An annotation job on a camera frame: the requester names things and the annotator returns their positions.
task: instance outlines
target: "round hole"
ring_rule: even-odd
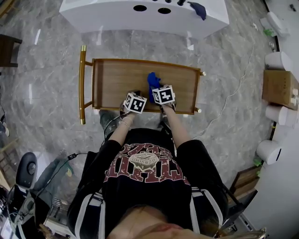
[[[146,6],[144,5],[137,5],[134,7],[134,10],[137,11],[137,12],[143,12],[146,10]]]
[[[158,12],[161,14],[169,14],[171,12],[171,10],[169,8],[163,7],[163,8],[160,8],[158,10]]]

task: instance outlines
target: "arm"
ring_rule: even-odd
[[[173,109],[167,105],[162,105],[162,107],[167,115],[174,144],[176,148],[178,148],[182,143],[191,140],[191,137],[186,131],[186,129],[184,128],[184,126],[182,125],[181,121],[179,120],[178,116],[173,111]]]
[[[118,142],[121,146],[123,146],[127,133],[129,131],[129,127],[133,124],[133,121],[135,119],[136,114],[130,113],[128,116],[123,118],[123,122],[121,123],[117,129],[113,132],[113,134],[110,136],[109,140],[114,140]]]

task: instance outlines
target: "white wall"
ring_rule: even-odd
[[[293,75],[299,81],[299,1],[298,0],[266,0],[268,8],[288,26],[291,36],[278,37],[280,51],[284,51],[294,63]],[[289,5],[293,4],[294,12]]]
[[[299,130],[277,126],[274,140],[282,144],[279,160],[265,165],[258,193],[244,215],[271,239],[290,239],[299,232]]]

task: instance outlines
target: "marble floor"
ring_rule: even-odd
[[[4,68],[0,76],[1,103],[11,137],[19,137],[19,153],[48,152],[58,155],[97,152],[103,141],[98,112],[86,110],[86,125],[78,118],[78,62],[82,44],[87,60],[134,58],[200,67],[197,107],[201,113],[183,116],[192,137],[200,135],[217,118],[226,96],[235,92],[249,62],[243,84],[229,98],[222,116],[199,137],[224,183],[230,186],[236,173],[252,166],[258,143],[269,137],[271,122],[262,101],[264,57],[271,52],[259,19],[266,13],[261,0],[227,0],[230,25],[202,41],[148,31],[78,33],[59,14],[62,0],[22,0],[0,28],[1,34],[23,40],[17,69]],[[38,41],[36,34],[40,29]],[[85,85],[90,98],[89,81]],[[154,128],[159,114],[143,113],[135,127]],[[71,199],[84,166],[84,156],[71,161],[74,175],[65,179],[60,197]]]

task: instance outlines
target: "white power cord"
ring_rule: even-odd
[[[253,24],[253,29],[255,29],[256,24],[253,22],[253,18],[252,18],[252,14],[251,14],[251,10],[250,10],[250,8],[249,8],[249,11],[250,11],[250,16],[251,16],[252,24]],[[247,65],[246,68],[245,68],[244,75],[240,78],[239,87],[237,88],[237,90],[236,90],[232,95],[229,95],[229,96],[226,97],[226,99],[225,99],[225,103],[224,103],[224,106],[223,106],[223,108],[222,108],[222,110],[221,110],[220,115],[219,115],[217,118],[215,118],[215,119],[213,119],[212,121],[210,121],[210,123],[209,123],[208,126],[205,128],[205,130],[204,130],[200,135],[195,136],[195,137],[193,138],[193,140],[196,139],[196,138],[198,138],[198,137],[203,136],[203,135],[207,132],[207,130],[209,129],[209,127],[211,126],[211,124],[212,124],[214,121],[216,121],[217,119],[219,119],[219,118],[221,117],[221,115],[222,115],[222,113],[223,113],[223,111],[224,111],[224,109],[225,109],[225,107],[226,107],[226,103],[227,103],[227,101],[228,101],[228,98],[234,96],[234,95],[239,91],[239,89],[241,88],[241,86],[242,86],[242,79],[246,76],[246,71],[247,71],[247,68],[249,67],[250,60],[251,60],[251,57],[252,57],[252,55],[253,55],[254,45],[255,45],[255,41],[254,41],[253,44],[252,44],[251,54],[250,54],[250,57],[249,57],[249,60],[248,60],[248,65]]]

